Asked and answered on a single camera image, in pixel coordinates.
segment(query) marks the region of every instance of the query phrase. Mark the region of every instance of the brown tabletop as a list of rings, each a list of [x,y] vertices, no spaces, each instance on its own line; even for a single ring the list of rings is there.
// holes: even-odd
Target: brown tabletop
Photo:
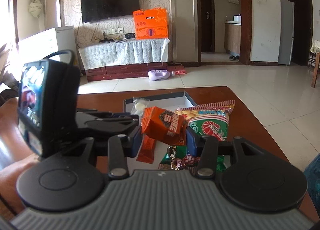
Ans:
[[[93,108],[98,109],[99,111],[122,112],[124,99],[181,92],[183,90],[185,90],[198,105],[235,99],[236,105],[232,114],[230,115],[227,140],[231,140],[234,136],[242,136],[266,149],[270,153],[273,153],[274,155],[280,157],[281,159],[288,161],[287,157],[281,151],[280,147],[273,140],[264,126],[228,87],[205,87],[85,94],[78,96],[78,107]],[[100,160],[99,163],[99,167],[101,167],[101,163],[103,163],[105,166],[106,159],[104,159],[103,161]],[[319,221],[316,209],[308,194],[306,194],[300,206],[300,210],[314,222]]]

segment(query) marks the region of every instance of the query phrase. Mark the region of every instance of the refrigerator door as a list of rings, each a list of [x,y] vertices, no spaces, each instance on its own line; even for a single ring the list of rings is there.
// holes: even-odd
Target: refrigerator door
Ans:
[[[281,0],[281,36],[278,63],[290,65],[294,34],[294,4]]]

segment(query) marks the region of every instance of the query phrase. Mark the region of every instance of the camera screen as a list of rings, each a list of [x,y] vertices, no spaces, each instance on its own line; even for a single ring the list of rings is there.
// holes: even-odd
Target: camera screen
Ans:
[[[20,109],[24,115],[40,127],[40,110],[45,67],[24,67],[21,80]]]

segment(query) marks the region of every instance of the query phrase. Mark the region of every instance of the table leg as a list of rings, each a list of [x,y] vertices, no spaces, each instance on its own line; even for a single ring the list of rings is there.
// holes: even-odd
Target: table leg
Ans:
[[[316,81],[317,81],[318,69],[319,69],[319,62],[320,62],[320,53],[317,53],[316,66],[315,66],[315,70],[313,72],[313,79],[312,79],[312,83],[311,83],[311,87],[313,87],[313,88],[316,87]]]

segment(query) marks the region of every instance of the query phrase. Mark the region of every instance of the orange box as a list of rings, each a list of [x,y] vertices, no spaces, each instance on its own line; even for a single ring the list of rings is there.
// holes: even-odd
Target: orange box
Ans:
[[[133,12],[137,39],[168,37],[167,11],[165,8],[138,10]]]

